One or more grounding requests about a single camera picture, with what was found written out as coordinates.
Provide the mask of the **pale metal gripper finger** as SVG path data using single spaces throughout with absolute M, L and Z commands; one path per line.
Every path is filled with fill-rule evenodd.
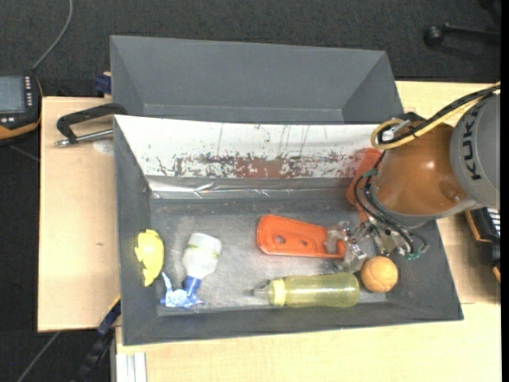
M 345 254 L 357 246 L 350 224 L 342 220 L 327 228 L 325 250 L 328 254 Z
M 344 255 L 340 259 L 334 259 L 333 265 L 339 271 L 357 272 L 367 259 L 367 253 L 361 248 L 357 240 L 337 241 L 336 250 L 342 250 Z

